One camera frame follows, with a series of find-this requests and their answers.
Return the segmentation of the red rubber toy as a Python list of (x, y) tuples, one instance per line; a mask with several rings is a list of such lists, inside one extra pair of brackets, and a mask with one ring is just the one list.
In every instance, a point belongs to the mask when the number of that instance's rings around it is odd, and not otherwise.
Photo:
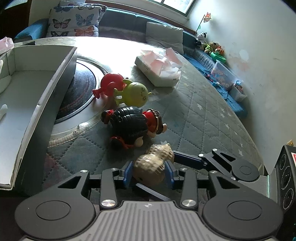
[(100, 81), (100, 87), (93, 89), (92, 93), (95, 98), (99, 99), (101, 94), (113, 96), (114, 90), (122, 91), (126, 84), (123, 82), (124, 77), (118, 73), (107, 73)]

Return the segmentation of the small white container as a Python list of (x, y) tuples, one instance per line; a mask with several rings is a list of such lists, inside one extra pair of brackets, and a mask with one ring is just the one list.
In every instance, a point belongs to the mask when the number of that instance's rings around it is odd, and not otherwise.
[(229, 94), (236, 102), (242, 102), (247, 97), (247, 95), (241, 93), (234, 85), (229, 91)]

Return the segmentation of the black-haired doll figure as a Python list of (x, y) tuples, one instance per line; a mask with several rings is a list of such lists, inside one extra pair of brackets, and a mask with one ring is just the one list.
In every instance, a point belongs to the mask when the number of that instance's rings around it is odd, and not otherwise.
[(122, 144), (126, 149), (141, 147), (144, 136), (154, 138), (168, 129), (159, 111), (143, 111), (135, 106), (125, 106), (116, 110), (105, 110), (101, 114), (104, 124), (111, 124), (111, 140)]

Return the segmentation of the flower toy on stick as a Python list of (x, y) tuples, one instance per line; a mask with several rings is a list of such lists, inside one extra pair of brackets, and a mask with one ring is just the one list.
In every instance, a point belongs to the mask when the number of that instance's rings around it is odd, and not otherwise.
[(197, 27), (197, 29), (196, 29), (196, 33), (197, 33), (197, 31), (201, 28), (201, 23), (207, 23), (208, 21), (210, 21), (211, 20), (211, 13), (206, 13), (204, 16), (203, 16), (203, 18), (202, 18), (202, 20), (200, 21), (200, 23), (199, 23), (199, 25), (198, 25), (198, 27)]

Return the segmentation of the grey cushion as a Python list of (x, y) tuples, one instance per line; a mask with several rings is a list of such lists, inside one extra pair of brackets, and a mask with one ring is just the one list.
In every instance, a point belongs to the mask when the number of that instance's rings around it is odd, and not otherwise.
[(183, 29), (166, 24), (147, 22), (145, 40), (150, 45), (172, 48), (179, 54), (184, 54)]

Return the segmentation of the blue sofa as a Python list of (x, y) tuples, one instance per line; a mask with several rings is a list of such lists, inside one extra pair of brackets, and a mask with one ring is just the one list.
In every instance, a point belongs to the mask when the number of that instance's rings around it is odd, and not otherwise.
[[(101, 19), (99, 20), (98, 25), (100, 37), (125, 39), (145, 43), (148, 22), (169, 27), (171, 26), (167, 22), (151, 18), (150, 16), (121, 9), (108, 8), (102, 4), (94, 5), (102, 7), (100, 15)], [(44, 38), (49, 26), (48, 20), (49, 17), (46, 16), (30, 24), (29, 27), (16, 35), (14, 41), (23, 42)], [(218, 80), (211, 75), (215, 62), (210, 56), (203, 53), (201, 50), (198, 50), (196, 37), (186, 30), (183, 30), (180, 36), (182, 36), (181, 43), (183, 44), (183, 55), (185, 58), (209, 81), (217, 82)]]

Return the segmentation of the grey cardboard box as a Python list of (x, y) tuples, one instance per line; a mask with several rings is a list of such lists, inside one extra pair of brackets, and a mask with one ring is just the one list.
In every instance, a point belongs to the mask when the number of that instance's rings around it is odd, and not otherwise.
[(11, 83), (1, 95), (1, 189), (39, 190), (49, 138), (76, 69), (76, 48), (32, 45), (11, 49)]

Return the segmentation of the panda plush toy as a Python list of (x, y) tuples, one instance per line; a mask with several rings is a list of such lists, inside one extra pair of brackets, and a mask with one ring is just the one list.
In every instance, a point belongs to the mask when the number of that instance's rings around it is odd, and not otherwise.
[(203, 45), (203, 44), (206, 44), (206, 36), (207, 36), (207, 32), (201, 32), (201, 33), (196, 37), (197, 45), (201, 46), (201, 45)]

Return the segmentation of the green alien toy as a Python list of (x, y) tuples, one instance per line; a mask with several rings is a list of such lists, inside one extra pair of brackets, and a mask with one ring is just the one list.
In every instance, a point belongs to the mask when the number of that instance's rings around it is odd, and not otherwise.
[(123, 90), (120, 91), (115, 88), (113, 92), (117, 106), (124, 103), (126, 106), (140, 108), (146, 104), (149, 96), (152, 95), (142, 83), (132, 82), (129, 79), (124, 79), (123, 83), (125, 84)]

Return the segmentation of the tan peanut toy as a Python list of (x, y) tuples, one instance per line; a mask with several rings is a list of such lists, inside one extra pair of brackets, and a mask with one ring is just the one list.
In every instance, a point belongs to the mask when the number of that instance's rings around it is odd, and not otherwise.
[(160, 184), (165, 178), (165, 161), (174, 163), (174, 156), (169, 143), (151, 145), (133, 162), (133, 178), (147, 187)]

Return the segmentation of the window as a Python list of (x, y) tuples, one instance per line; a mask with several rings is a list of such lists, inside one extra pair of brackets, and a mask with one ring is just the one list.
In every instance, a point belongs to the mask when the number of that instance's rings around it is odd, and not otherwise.
[(196, 0), (151, 0), (151, 2), (187, 16), (196, 3)]

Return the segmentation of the round induction cooktop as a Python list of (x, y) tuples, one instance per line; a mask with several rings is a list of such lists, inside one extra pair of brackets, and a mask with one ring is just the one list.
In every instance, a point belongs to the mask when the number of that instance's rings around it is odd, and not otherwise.
[(99, 123), (103, 110), (112, 106), (112, 98), (101, 95), (96, 99), (93, 89), (100, 87), (102, 78), (111, 69), (99, 62), (79, 55), (76, 71), (60, 105), (49, 147), (75, 140)]

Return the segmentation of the white plush rabbit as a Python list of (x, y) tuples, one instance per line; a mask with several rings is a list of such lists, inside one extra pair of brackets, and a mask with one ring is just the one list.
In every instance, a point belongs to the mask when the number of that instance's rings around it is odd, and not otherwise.
[[(6, 89), (9, 87), (11, 83), (11, 74), (9, 72), (9, 66), (8, 66), (8, 60), (1, 59), (1, 74), (5, 72), (6, 75), (1, 77), (1, 95), (3, 95), (6, 92)], [(8, 112), (8, 105), (6, 102), (1, 104), (1, 117), (0, 120), (1, 122), (5, 118), (7, 112)]]

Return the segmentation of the small stuffed toys pile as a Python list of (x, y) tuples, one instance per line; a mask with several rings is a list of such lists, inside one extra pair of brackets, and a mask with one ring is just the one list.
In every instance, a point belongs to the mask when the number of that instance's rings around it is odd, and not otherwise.
[(224, 55), (224, 50), (222, 49), (222, 47), (219, 45), (218, 42), (210, 42), (209, 44), (206, 44), (204, 46), (204, 52), (209, 55), (212, 52), (217, 53), (219, 55)]

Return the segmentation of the butterfly print pillow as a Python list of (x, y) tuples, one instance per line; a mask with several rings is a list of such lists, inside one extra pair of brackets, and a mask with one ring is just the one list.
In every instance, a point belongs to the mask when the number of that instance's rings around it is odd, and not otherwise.
[(47, 37), (98, 37), (99, 22), (107, 10), (102, 4), (60, 1), (50, 10)]

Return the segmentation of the clear plastic storage bin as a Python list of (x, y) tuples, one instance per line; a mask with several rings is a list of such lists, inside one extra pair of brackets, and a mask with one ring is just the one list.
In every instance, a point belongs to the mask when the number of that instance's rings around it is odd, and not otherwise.
[(239, 79), (232, 70), (228, 69), (222, 62), (219, 60), (216, 61), (212, 71), (211, 75), (213, 78), (215, 78), (226, 91), (230, 91), (234, 84), (236, 84), (238, 81), (242, 82), (241, 79)]

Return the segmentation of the green bowl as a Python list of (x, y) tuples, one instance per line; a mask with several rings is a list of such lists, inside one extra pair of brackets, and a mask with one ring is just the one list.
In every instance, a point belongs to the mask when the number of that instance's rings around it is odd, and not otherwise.
[(220, 55), (218, 53), (212, 52), (210, 54), (210, 56), (211, 56), (211, 58), (212, 58), (213, 61), (219, 60), (222, 63), (225, 63), (226, 62), (226, 58), (224, 58), (222, 55)]

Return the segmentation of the pink tissue pack far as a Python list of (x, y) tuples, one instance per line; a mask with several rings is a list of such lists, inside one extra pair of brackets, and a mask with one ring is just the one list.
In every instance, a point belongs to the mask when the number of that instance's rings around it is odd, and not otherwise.
[(14, 48), (14, 43), (12, 38), (4, 37), (0, 40), (0, 54), (3, 54)]

